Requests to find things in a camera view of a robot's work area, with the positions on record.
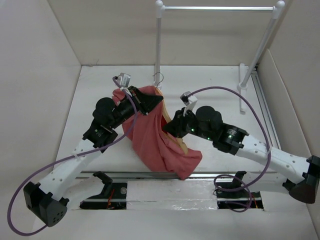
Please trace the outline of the wooden clothes hanger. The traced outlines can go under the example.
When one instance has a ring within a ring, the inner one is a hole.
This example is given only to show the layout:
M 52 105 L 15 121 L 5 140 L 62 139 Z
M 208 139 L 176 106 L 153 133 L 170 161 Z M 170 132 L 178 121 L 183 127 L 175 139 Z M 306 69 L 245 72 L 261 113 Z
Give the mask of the wooden clothes hanger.
M 163 93 L 160 90 L 160 84 L 164 80 L 164 75 L 159 71 L 154 73 L 154 75 L 153 75 L 153 77 L 158 77 L 158 76 L 161 76 L 162 79 L 159 80 L 159 81 L 155 80 L 154 86 L 155 86 L 156 92 L 159 93 L 163 97 Z M 165 103 L 164 100 L 163 100 L 162 105 L 163 105 L 163 107 L 162 107 L 162 116 L 163 116 L 165 122 L 169 123 L 172 119 L 171 119 L 171 117 L 170 117 L 170 115 L 169 115 L 169 113 L 167 111 L 166 103 Z M 180 147 L 180 149 L 183 151 L 184 154 L 188 153 L 188 147 L 187 147 L 187 145 L 184 143 L 184 141 L 181 138 L 173 137 L 169 133 L 166 133 L 166 135 L 172 142 L 174 142 L 177 146 Z

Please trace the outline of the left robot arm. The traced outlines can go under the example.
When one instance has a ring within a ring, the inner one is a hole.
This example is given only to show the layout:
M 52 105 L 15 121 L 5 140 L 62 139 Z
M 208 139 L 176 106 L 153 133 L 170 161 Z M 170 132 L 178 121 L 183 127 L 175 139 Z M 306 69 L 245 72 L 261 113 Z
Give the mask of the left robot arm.
M 27 208 L 46 227 L 55 226 L 65 216 L 69 197 L 64 193 L 76 177 L 107 148 L 119 142 L 115 129 L 138 114 L 150 114 L 163 100 L 161 95 L 143 93 L 130 86 L 120 90 L 124 97 L 115 102 L 110 97 L 98 100 L 93 121 L 83 134 L 73 155 L 59 161 L 59 165 L 38 183 L 29 181 L 23 188 Z

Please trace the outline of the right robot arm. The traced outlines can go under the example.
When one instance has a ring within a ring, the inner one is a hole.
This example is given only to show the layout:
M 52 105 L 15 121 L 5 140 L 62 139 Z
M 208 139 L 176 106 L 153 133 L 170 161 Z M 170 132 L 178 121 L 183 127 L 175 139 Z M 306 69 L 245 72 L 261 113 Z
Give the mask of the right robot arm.
M 221 114 L 211 106 L 191 110 L 177 110 L 173 120 L 163 130 L 175 138 L 191 134 L 212 142 L 217 150 L 252 160 L 273 173 L 265 173 L 250 185 L 243 179 L 232 182 L 231 191 L 237 197 L 251 192 L 288 194 L 302 203 L 316 201 L 320 182 L 320 159 L 317 156 L 299 157 L 258 140 L 245 130 L 226 124 Z

